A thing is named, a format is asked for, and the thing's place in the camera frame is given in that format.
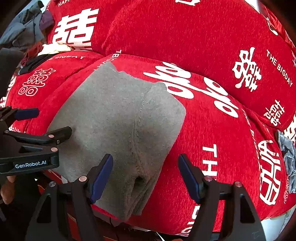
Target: human hand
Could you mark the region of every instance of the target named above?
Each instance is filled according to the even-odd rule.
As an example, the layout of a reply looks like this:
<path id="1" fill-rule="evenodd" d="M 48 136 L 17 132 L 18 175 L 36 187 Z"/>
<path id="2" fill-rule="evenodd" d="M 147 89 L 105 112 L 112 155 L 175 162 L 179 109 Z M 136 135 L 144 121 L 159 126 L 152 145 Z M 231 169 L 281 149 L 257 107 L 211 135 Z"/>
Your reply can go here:
<path id="1" fill-rule="evenodd" d="M 0 194 L 5 204 L 12 203 L 15 197 L 15 176 L 8 176 L 5 184 L 1 187 Z"/>

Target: red cushion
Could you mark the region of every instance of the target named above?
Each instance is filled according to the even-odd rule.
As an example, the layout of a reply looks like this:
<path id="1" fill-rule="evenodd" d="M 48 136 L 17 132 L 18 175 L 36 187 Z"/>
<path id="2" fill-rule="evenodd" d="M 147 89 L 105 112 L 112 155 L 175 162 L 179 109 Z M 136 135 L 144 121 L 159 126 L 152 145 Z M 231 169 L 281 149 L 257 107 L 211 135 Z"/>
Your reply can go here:
<path id="1" fill-rule="evenodd" d="M 175 63 L 187 71 L 215 80 L 234 98 L 263 117 L 266 125 L 276 125 L 283 130 L 291 123 L 296 109 L 296 102 L 290 101 L 296 97 L 292 51 L 280 35 L 276 36 L 270 30 L 265 17 L 244 0 L 192 0 L 191 5 L 189 1 L 179 0 L 63 2 L 52 1 L 49 5 L 56 21 L 49 40 L 59 33 L 67 43 L 76 41 L 74 45 L 77 47 L 85 44 L 80 40 L 89 39 L 93 51 L 105 55 L 122 50 L 124 54 Z M 86 20 L 77 14 L 84 11 L 87 15 L 95 9 L 99 12 L 90 17 L 92 20 L 88 22 L 93 23 L 88 24 L 85 31 L 82 26 Z M 76 19 L 80 17 L 78 22 L 82 24 L 75 32 L 71 33 L 78 22 L 69 25 L 71 28 L 66 32 L 62 26 L 57 28 L 62 17 L 65 18 L 61 24 L 66 18 L 73 20 L 74 15 L 77 15 Z M 76 34 L 76 37 L 86 34 L 89 38 L 76 39 Z M 243 81 L 245 75 L 239 73 L 239 66 L 238 73 L 233 70 L 236 62 L 241 62 L 239 54 L 244 53 L 241 51 L 248 52 L 248 59 L 252 52 L 250 62 L 254 70 L 245 64 L 251 87 Z M 266 114 L 274 108 L 275 100 L 283 109 L 277 105 L 276 111 Z"/>
<path id="2" fill-rule="evenodd" d="M 54 62 L 60 60 L 49 60 L 43 64 L 44 68 L 55 67 L 58 71 L 58 64 Z M 56 86 L 56 83 L 50 81 L 41 88 L 43 93 L 38 90 L 35 96 L 18 95 L 16 98 L 15 94 L 22 85 L 22 81 L 18 81 L 20 76 L 10 90 L 7 105 L 21 105 L 21 108 L 37 105 L 41 114 L 26 123 L 25 128 L 19 123 L 14 124 L 14 128 L 26 130 L 31 134 L 45 133 L 53 117 L 73 91 L 106 62 L 112 62 L 118 71 L 125 71 L 150 82 L 160 81 L 154 78 L 155 75 L 151 75 L 158 71 L 158 75 L 163 76 L 162 82 L 167 85 L 168 91 L 186 108 L 181 132 L 164 162 L 158 182 L 142 215 L 132 216 L 128 223 L 168 234 L 188 234 L 198 208 L 190 199 L 179 174 L 177 158 L 181 153 L 186 153 L 192 163 L 203 171 L 211 171 L 206 174 L 214 176 L 219 182 L 233 183 L 240 180 L 261 219 L 278 216 L 295 204 L 295 195 L 289 194 L 287 198 L 285 193 L 287 175 L 281 152 L 274 139 L 276 129 L 264 126 L 257 114 L 245 108 L 219 84 L 170 63 L 115 53 L 88 66 L 83 64 L 84 68 L 80 67 L 80 71 L 69 76 L 58 88 L 51 87 Z M 53 74 L 49 76 L 54 77 L 52 80 L 57 78 Z M 260 157 L 266 157 L 267 154 L 270 155 L 267 159 L 271 160 L 272 157 L 278 170 L 275 167 L 272 171 L 269 162 Z M 260 180 L 262 169 L 259 169 L 259 165 L 263 170 L 272 171 L 272 178 L 265 174 Z M 268 191 L 269 187 L 275 188 L 275 191 Z M 214 231 L 220 230 L 222 207 L 219 206 Z"/>
<path id="3" fill-rule="evenodd" d="M 13 130 L 32 133 L 32 127 L 38 130 L 39 135 L 44 134 L 60 107 L 72 94 L 65 94 L 69 91 L 68 78 L 102 57 L 101 54 L 83 50 L 59 53 L 32 72 L 17 76 L 10 83 L 7 100 L 2 104 L 21 109 L 39 108 L 40 114 L 36 118 L 37 126 L 31 126 L 32 120 L 22 120 L 13 124 Z"/>

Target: gray crumpled cloth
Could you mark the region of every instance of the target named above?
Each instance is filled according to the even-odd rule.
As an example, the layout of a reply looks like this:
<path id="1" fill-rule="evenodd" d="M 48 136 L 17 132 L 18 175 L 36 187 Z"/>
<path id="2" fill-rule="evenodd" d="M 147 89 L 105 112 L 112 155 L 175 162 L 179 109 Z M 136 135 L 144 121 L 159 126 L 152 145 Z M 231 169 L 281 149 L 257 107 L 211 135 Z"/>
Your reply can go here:
<path id="1" fill-rule="evenodd" d="M 73 181 L 111 154 L 113 170 L 96 205 L 123 221 L 140 215 L 185 115 L 163 83 L 134 78 L 106 63 L 75 90 L 49 127 L 73 129 L 59 145 L 55 170 Z"/>
<path id="2" fill-rule="evenodd" d="M 29 9 L 18 14 L 9 24 L 0 38 L 0 47 L 13 50 L 26 50 L 45 39 L 42 30 L 54 24 L 52 14 L 41 8 L 41 1 L 36 1 Z"/>
<path id="3" fill-rule="evenodd" d="M 276 136 L 278 138 L 279 148 L 283 154 L 286 172 L 289 177 L 289 193 L 296 193 L 295 146 L 292 140 L 285 137 L 279 130 L 277 130 Z"/>

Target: red fabric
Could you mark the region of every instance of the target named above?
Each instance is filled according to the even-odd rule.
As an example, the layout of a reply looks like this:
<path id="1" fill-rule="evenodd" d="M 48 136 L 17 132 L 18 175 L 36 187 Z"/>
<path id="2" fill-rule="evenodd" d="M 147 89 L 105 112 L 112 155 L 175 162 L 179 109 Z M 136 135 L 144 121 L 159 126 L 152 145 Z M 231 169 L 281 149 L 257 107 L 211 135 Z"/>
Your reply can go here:
<path id="1" fill-rule="evenodd" d="M 76 220 L 73 217 L 70 217 L 68 215 L 68 222 L 69 222 L 69 228 L 70 228 L 70 231 L 71 231 L 72 238 L 74 240 L 81 241 L 80 233 L 79 233 L 79 230 L 78 230 L 78 227 L 77 227 Z"/>
<path id="2" fill-rule="evenodd" d="M 69 95 L 56 94 L 67 90 L 68 78 L 103 56 L 98 53 L 75 50 L 59 53 L 42 63 L 30 73 L 17 76 L 7 97 L 7 105 L 21 109 L 39 108 L 40 114 L 35 120 L 37 126 L 45 126 L 44 134 L 52 119 L 68 99 Z M 31 133 L 28 127 L 32 120 L 16 121 L 13 130 Z"/>
<path id="3" fill-rule="evenodd" d="M 46 62 L 46 68 L 57 66 L 55 61 L 58 62 L 60 59 L 49 60 Z M 287 175 L 281 152 L 274 139 L 275 128 L 268 127 L 267 130 L 267 126 L 259 120 L 260 116 L 228 95 L 217 83 L 178 69 L 169 63 L 116 53 L 85 68 L 80 68 L 80 71 L 68 77 L 58 88 L 52 88 L 49 83 L 53 86 L 55 83 L 49 82 L 43 87 L 46 96 L 19 95 L 16 98 L 15 95 L 22 85 L 18 77 L 8 96 L 7 105 L 12 104 L 18 107 L 21 105 L 21 108 L 26 108 L 38 104 L 40 116 L 28 122 L 25 129 L 27 133 L 41 135 L 46 132 L 53 117 L 73 91 L 100 64 L 105 62 L 112 62 L 118 71 L 125 71 L 150 82 L 159 81 L 154 78 L 157 75 L 165 76 L 165 80 L 162 81 L 169 86 L 168 91 L 174 94 L 186 108 L 186 117 L 181 132 L 164 162 L 158 182 L 142 215 L 132 216 L 128 223 L 168 234 L 188 234 L 192 226 L 189 222 L 194 221 L 192 217 L 195 217 L 196 212 L 194 213 L 195 203 L 190 199 L 177 168 L 177 158 L 181 153 L 186 153 L 193 164 L 204 171 L 208 170 L 207 163 L 210 161 L 211 171 L 213 171 L 210 174 L 217 172 L 214 178 L 217 178 L 219 182 L 242 181 L 261 219 L 278 216 L 295 204 L 294 194 L 289 194 L 287 199 L 284 198 Z M 263 169 L 271 170 L 270 164 L 258 159 L 261 153 L 257 145 L 264 140 L 273 142 L 268 143 L 267 148 L 275 153 L 272 157 L 279 161 L 277 166 L 281 169 L 275 175 L 280 181 L 280 189 L 275 204 L 272 205 L 265 204 L 259 198 L 258 162 Z M 203 147 L 214 148 L 214 144 L 216 144 L 217 157 L 213 151 L 203 150 Z M 263 183 L 261 193 L 264 196 L 267 189 L 267 184 Z M 214 231 L 220 230 L 222 207 L 219 206 Z"/>
<path id="4" fill-rule="evenodd" d="M 292 40 L 290 39 L 289 35 L 287 34 L 286 30 L 284 29 L 283 25 L 277 19 L 272 11 L 270 11 L 267 7 L 265 7 L 261 2 L 260 13 L 266 18 L 269 22 L 270 26 L 276 30 L 276 32 L 283 38 L 283 40 L 289 45 L 293 53 L 296 53 L 295 45 L 293 44 Z"/>
<path id="5" fill-rule="evenodd" d="M 270 109 L 281 97 L 285 112 L 276 127 L 282 128 L 291 122 L 296 109 L 296 102 L 290 101 L 296 97 L 296 84 L 292 84 L 296 79 L 292 51 L 280 35 L 271 32 L 265 17 L 244 0 L 201 0 L 194 6 L 157 0 L 116 1 L 116 4 L 113 0 L 52 2 L 49 10 L 56 23 L 49 40 L 59 32 L 57 24 L 62 17 L 77 15 L 88 8 L 99 8 L 96 22 L 90 24 L 94 26 L 93 51 L 108 55 L 122 50 L 124 54 L 175 63 L 215 80 L 261 117 L 266 108 Z M 83 44 L 77 41 L 75 46 Z M 235 87 L 243 76 L 236 78 L 232 70 L 240 60 L 240 51 L 250 52 L 251 47 L 254 47 L 252 61 L 262 75 L 256 80 L 252 74 L 258 86 L 252 92 L 245 83 L 241 88 Z M 263 122 L 274 126 L 266 117 Z"/>
<path id="6" fill-rule="evenodd" d="M 99 66 L 100 63 L 107 59 L 116 66 L 118 71 L 125 71 L 146 81 L 159 81 L 159 79 L 149 77 L 147 74 L 156 74 L 155 71 L 159 71 L 159 74 L 162 72 L 161 75 L 168 74 L 172 77 L 186 76 L 186 74 L 180 71 L 176 73 L 175 70 L 170 69 L 172 66 L 168 67 L 167 65 L 169 64 L 128 55 L 120 55 L 114 60 L 112 60 L 111 56 L 108 56 L 97 61 L 93 66 Z M 204 83 L 203 77 L 197 74 L 191 73 L 191 77 L 187 80 L 194 87 L 210 91 L 210 88 Z M 172 81 L 164 82 L 167 85 L 173 83 Z M 186 108 L 184 124 L 178 139 L 164 162 L 156 187 L 142 215 L 132 216 L 129 223 L 170 234 L 186 234 L 190 230 L 192 225 L 188 225 L 188 222 L 194 221 L 192 215 L 195 203 L 189 198 L 177 168 L 177 157 L 181 153 L 186 153 L 193 164 L 199 166 L 202 170 L 207 170 L 207 165 L 203 164 L 203 160 L 218 161 L 217 166 L 212 166 L 212 170 L 218 172 L 217 180 L 226 183 L 241 180 L 249 192 L 261 219 L 278 216 L 290 209 L 295 204 L 296 197 L 290 194 L 287 200 L 284 199 L 287 175 L 283 159 L 280 156 L 281 151 L 274 139 L 273 132 L 275 129 L 268 128 L 267 130 L 267 126 L 264 126 L 258 119 L 260 117 L 246 109 L 229 95 L 227 97 L 229 97 L 231 103 L 239 108 L 239 110 L 233 108 L 238 114 L 237 118 L 216 108 L 214 101 L 218 100 L 217 97 L 212 98 L 200 91 L 188 88 L 187 85 L 186 89 L 190 90 L 194 95 L 192 99 L 188 99 L 180 97 L 185 95 L 186 91 L 182 89 L 182 85 L 175 85 L 174 87 L 169 87 L 169 89 L 177 92 L 174 96 Z M 251 126 L 248 125 L 242 109 L 249 116 Z M 280 161 L 281 168 L 281 171 L 276 173 L 276 179 L 280 180 L 281 186 L 275 205 L 267 205 L 259 198 L 260 171 L 251 130 L 254 131 L 257 144 L 263 140 L 273 141 L 273 143 L 267 144 L 267 148 L 278 153 L 279 156 L 274 157 Z M 217 145 L 217 158 L 213 156 L 213 152 L 202 150 L 202 147 L 213 148 L 213 144 Z M 271 167 L 266 161 L 260 160 L 260 165 L 270 171 Z M 265 195 L 267 188 L 266 183 L 263 183 L 261 193 Z M 222 206 L 219 207 L 214 231 L 220 230 L 221 220 Z"/>

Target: gray clothing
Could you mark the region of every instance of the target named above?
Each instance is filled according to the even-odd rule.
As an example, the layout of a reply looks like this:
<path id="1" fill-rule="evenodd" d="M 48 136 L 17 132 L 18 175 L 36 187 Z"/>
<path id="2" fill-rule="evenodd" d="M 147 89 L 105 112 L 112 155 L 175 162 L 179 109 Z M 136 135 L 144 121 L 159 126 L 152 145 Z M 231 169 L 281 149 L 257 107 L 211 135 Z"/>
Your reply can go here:
<path id="1" fill-rule="evenodd" d="M 44 13 L 42 13 L 42 16 L 39 22 L 40 30 L 43 31 L 53 24 L 54 24 L 54 18 L 51 12 L 49 10 L 45 10 Z"/>
<path id="2" fill-rule="evenodd" d="M 42 7 L 42 2 L 36 1 L 29 9 L 18 14 L 0 38 L 0 46 L 14 50 L 26 50 L 44 39 L 39 27 L 42 17 L 40 8 Z"/>
<path id="3" fill-rule="evenodd" d="M 289 177 L 289 193 L 296 193 L 295 146 L 293 142 L 285 137 L 279 130 L 277 130 L 276 136 L 278 138 L 279 148 L 284 157 L 286 172 Z"/>
<path id="4" fill-rule="evenodd" d="M 140 215 L 185 115 L 163 83 L 134 78 L 106 63 L 70 96 L 49 127 L 73 129 L 59 146 L 56 171 L 73 181 L 111 154 L 113 171 L 96 205 L 123 221 Z"/>

